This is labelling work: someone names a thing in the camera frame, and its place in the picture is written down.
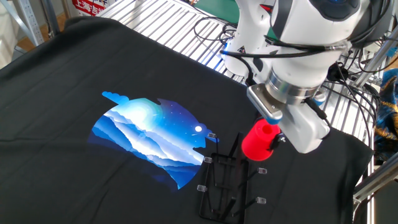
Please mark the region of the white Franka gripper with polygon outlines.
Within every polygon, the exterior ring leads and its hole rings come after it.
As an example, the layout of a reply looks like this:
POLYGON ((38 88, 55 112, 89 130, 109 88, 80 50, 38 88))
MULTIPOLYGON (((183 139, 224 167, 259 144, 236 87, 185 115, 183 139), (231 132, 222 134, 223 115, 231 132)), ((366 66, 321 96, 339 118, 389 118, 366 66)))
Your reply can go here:
MULTIPOLYGON (((300 105, 287 105, 277 101, 275 107, 282 112, 279 128, 283 133, 277 134, 272 140, 269 150, 273 151, 285 137, 293 147, 302 154, 314 151, 322 143, 322 139, 329 134, 330 127, 326 121, 319 118, 316 112, 306 103, 300 105)), ((264 119, 256 118, 254 123, 264 119)))

